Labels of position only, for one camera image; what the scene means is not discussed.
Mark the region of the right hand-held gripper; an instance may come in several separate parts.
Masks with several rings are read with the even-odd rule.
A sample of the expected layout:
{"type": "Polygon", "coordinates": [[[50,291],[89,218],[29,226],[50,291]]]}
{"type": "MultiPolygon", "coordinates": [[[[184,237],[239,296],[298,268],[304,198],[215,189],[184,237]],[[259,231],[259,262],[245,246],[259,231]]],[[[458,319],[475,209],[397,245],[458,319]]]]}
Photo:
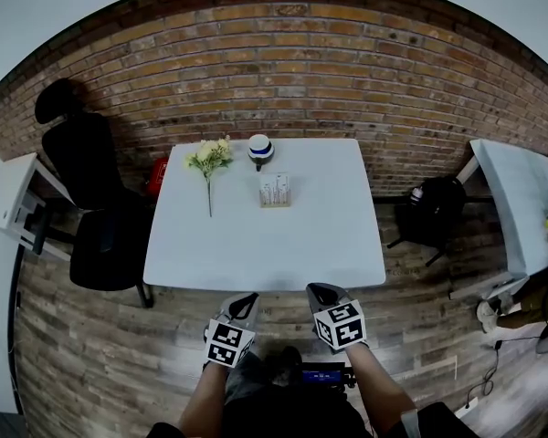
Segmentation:
{"type": "Polygon", "coordinates": [[[327,283],[306,287],[311,312],[320,340],[333,350],[343,350],[367,339],[364,313],[358,300],[351,300],[342,288],[327,283]],[[324,304],[341,304],[324,310],[324,304]]]}

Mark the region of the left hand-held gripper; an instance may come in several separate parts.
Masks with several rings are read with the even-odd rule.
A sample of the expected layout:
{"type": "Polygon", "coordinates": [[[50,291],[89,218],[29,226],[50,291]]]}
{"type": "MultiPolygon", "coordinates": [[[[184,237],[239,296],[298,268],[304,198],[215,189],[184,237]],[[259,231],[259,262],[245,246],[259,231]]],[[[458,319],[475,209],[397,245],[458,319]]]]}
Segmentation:
{"type": "Polygon", "coordinates": [[[220,312],[237,320],[242,328],[210,319],[205,333],[205,360],[235,368],[252,347],[258,316],[258,293],[242,293],[226,299],[220,312]]]}

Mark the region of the person's right forearm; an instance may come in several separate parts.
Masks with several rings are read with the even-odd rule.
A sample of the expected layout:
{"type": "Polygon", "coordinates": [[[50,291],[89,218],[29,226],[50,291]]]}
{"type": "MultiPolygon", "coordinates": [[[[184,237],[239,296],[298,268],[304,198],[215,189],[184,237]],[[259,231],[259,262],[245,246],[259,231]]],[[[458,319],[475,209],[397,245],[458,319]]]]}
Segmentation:
{"type": "Polygon", "coordinates": [[[413,411],[416,406],[365,344],[353,344],[345,352],[353,368],[369,423],[379,436],[387,436],[400,422],[401,415],[413,411]]]}

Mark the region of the person's left forearm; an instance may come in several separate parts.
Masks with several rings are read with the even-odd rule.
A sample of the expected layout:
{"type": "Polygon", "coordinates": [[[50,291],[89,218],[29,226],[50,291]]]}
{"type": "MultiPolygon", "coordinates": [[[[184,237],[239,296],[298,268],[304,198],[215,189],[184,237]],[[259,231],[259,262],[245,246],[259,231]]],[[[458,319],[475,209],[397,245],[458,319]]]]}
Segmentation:
{"type": "Polygon", "coordinates": [[[208,362],[178,423],[186,438],[220,438],[228,369],[208,362]]]}

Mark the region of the person's grey shorts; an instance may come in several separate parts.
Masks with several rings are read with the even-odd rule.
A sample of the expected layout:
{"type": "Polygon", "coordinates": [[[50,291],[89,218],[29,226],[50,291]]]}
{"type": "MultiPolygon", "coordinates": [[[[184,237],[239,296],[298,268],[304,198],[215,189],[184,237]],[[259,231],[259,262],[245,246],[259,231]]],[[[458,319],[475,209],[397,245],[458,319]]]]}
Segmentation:
{"type": "Polygon", "coordinates": [[[264,362],[249,352],[227,375],[225,404],[252,396],[269,385],[264,362]]]}

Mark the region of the person's black shoe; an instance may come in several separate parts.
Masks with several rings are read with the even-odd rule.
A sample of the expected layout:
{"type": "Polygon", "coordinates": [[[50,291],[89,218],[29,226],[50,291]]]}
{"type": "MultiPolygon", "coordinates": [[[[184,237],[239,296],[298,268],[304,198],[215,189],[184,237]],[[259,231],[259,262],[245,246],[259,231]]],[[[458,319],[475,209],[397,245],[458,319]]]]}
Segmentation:
{"type": "Polygon", "coordinates": [[[265,364],[272,384],[280,387],[301,384],[302,357],[295,347],[287,346],[281,352],[269,354],[265,364]]]}

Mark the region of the black device with blue screen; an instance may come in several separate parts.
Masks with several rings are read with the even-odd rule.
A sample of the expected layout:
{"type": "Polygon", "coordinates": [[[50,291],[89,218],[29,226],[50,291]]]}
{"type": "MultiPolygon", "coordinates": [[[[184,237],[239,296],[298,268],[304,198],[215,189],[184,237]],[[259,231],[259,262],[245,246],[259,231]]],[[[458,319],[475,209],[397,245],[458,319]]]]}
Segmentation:
{"type": "Polygon", "coordinates": [[[303,362],[300,367],[304,384],[344,390],[353,389],[356,378],[352,367],[344,362],[303,362]]]}

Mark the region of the person's black shirt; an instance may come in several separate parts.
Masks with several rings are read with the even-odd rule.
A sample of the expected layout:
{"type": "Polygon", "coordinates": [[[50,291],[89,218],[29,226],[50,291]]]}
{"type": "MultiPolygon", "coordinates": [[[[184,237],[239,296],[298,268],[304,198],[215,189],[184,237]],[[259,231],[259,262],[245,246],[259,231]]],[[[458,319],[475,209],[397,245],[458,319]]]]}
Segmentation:
{"type": "MultiPolygon", "coordinates": [[[[420,438],[479,438],[443,402],[417,415],[420,438]]],[[[381,438],[408,438],[401,422],[381,438]]],[[[185,438],[177,427],[158,422],[146,438],[185,438]]],[[[344,394],[297,387],[271,387],[225,405],[218,438],[372,438],[362,415],[344,394]]]]}

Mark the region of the black backpack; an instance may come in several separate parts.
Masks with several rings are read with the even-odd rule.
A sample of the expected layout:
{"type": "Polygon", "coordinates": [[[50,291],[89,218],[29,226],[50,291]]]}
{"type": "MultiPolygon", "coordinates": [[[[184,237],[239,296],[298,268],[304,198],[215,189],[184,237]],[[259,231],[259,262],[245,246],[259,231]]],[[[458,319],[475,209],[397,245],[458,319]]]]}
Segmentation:
{"type": "Polygon", "coordinates": [[[410,242],[435,248],[437,253],[426,262],[429,267],[445,254],[467,195],[462,182],[452,175],[426,179],[418,187],[423,190],[420,200],[413,200],[409,194],[405,203],[395,207],[399,236],[387,247],[410,242]]]}

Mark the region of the red box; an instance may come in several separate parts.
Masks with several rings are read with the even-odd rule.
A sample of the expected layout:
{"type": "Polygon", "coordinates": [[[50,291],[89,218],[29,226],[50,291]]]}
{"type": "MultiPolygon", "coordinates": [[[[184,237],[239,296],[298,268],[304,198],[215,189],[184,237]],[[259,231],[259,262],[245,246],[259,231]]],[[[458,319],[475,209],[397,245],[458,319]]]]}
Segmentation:
{"type": "Polygon", "coordinates": [[[155,199],[157,199],[160,194],[168,160],[168,157],[163,157],[157,159],[154,162],[152,171],[146,184],[146,193],[155,199]]]}

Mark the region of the yellow artificial flower bunch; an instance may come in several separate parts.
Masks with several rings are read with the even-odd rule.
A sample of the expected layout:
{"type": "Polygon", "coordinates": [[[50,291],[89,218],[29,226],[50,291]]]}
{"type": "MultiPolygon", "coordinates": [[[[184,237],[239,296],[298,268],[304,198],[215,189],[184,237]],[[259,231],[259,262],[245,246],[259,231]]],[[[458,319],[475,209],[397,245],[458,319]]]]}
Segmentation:
{"type": "Polygon", "coordinates": [[[189,153],[184,158],[186,168],[195,168],[205,179],[209,216],[213,216],[211,180],[214,172],[227,168],[233,161],[233,152],[230,146],[230,137],[227,135],[218,140],[200,142],[196,152],[189,153]]]}

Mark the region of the white power strip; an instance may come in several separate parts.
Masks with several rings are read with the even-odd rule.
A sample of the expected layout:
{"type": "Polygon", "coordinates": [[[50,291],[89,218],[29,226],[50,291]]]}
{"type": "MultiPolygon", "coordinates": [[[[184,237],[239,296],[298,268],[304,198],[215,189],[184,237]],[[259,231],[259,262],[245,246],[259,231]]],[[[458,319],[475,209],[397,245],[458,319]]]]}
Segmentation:
{"type": "Polygon", "coordinates": [[[470,399],[465,405],[455,411],[456,417],[459,419],[465,417],[468,413],[472,412],[477,407],[478,403],[478,397],[470,399]]]}

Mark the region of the black office chair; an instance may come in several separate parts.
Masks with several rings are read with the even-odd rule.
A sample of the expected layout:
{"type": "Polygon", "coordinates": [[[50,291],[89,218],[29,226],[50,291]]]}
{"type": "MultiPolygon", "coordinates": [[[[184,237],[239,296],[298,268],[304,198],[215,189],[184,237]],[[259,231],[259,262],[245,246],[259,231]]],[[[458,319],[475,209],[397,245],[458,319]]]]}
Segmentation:
{"type": "Polygon", "coordinates": [[[142,305],[151,308],[153,294],[143,272],[153,210],[123,184],[107,119],[84,110],[67,78],[39,94],[35,117],[40,124],[59,121],[43,135],[42,148],[83,212],[70,258],[71,282],[97,291],[136,288],[142,305]]]}

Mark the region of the white table with pale cloth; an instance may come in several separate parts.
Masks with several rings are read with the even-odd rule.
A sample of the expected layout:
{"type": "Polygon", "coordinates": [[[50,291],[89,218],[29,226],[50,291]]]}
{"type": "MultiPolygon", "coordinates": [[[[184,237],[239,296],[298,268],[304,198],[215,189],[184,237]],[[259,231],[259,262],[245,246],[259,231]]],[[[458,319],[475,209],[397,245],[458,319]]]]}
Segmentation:
{"type": "Polygon", "coordinates": [[[482,170],[501,223],[507,268],[449,294],[451,300],[480,294],[485,299],[516,291],[548,267],[548,157],[506,143],[469,142],[473,156],[458,174],[464,183],[482,170]]]}

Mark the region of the small white side table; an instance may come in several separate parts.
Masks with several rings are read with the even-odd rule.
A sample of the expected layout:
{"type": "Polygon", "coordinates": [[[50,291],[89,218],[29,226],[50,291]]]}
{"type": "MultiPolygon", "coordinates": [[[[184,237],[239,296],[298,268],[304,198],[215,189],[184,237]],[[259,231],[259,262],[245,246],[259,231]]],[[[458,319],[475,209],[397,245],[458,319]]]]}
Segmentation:
{"type": "Polygon", "coordinates": [[[25,228],[26,218],[47,203],[33,194],[29,184],[34,174],[41,175],[59,194],[73,203],[65,185],[40,161],[35,152],[0,162],[0,231],[36,255],[43,251],[65,262],[70,254],[50,243],[40,243],[39,233],[25,228]]]}

